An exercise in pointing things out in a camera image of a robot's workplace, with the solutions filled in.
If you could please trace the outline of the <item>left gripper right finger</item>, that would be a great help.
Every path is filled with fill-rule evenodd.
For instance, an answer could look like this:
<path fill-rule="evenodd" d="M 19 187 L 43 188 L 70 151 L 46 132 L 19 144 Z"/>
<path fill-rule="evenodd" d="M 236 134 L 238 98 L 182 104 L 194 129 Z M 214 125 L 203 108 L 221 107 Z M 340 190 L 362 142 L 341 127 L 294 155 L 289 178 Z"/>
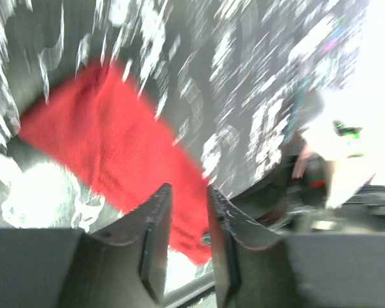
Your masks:
<path fill-rule="evenodd" d="M 385 232 L 279 235 L 207 195 L 218 307 L 385 307 Z"/>

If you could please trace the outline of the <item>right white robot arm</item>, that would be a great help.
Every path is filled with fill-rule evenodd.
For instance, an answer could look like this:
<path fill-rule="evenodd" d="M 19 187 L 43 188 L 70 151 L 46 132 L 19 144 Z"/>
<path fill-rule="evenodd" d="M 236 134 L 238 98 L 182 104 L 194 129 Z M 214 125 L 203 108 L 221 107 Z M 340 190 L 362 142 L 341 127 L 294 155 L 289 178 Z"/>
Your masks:
<path fill-rule="evenodd" d="M 234 205 L 275 230 L 385 233 L 385 97 L 314 90 L 287 157 Z"/>

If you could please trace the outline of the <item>dark red cloth napkin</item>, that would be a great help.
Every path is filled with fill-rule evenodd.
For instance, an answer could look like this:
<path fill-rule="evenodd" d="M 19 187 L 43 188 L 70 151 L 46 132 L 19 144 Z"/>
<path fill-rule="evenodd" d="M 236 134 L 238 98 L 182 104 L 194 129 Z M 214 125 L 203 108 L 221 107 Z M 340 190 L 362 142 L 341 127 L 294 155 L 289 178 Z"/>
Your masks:
<path fill-rule="evenodd" d="M 18 136 L 123 212 L 170 184 L 170 247 L 205 264 L 211 256 L 201 241 L 208 229 L 208 182 L 166 123 L 155 119 L 148 98 L 122 75 L 119 63 L 89 65 L 24 113 Z"/>

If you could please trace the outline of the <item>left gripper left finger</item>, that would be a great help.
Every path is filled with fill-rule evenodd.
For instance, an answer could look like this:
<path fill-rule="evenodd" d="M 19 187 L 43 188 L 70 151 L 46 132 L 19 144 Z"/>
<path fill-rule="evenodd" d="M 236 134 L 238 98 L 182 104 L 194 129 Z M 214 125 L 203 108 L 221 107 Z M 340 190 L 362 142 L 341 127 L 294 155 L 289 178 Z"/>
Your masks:
<path fill-rule="evenodd" d="M 0 229 L 0 307 L 161 307 L 172 187 L 92 234 Z"/>

